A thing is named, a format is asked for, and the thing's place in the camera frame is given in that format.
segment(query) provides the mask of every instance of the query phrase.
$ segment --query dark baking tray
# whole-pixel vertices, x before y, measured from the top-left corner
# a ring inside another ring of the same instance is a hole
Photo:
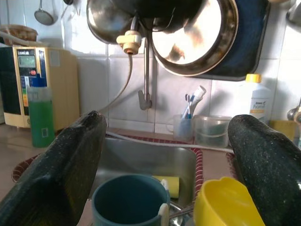
[[[253,73],[259,62],[263,38],[269,17],[267,0],[236,0],[238,32],[226,57],[212,70],[198,78],[241,81]]]

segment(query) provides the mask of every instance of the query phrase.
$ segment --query green dish soap bottle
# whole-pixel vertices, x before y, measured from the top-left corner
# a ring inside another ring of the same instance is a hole
[[[32,86],[27,88],[32,145],[47,147],[55,139],[52,95],[46,79],[37,74]]]

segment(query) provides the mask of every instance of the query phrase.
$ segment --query yellow bottle cap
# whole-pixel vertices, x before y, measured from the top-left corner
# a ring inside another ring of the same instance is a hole
[[[261,83],[261,74],[247,74],[246,82]]]

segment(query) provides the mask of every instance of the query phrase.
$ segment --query digital display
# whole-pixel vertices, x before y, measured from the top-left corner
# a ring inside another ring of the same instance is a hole
[[[35,56],[18,56],[19,67],[36,67]]]

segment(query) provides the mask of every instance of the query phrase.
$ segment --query stainless steel sink basin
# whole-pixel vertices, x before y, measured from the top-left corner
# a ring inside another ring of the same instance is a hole
[[[140,144],[106,138],[90,198],[103,182],[124,174],[146,174],[180,178],[181,206],[191,203],[195,191],[196,155],[190,149]]]

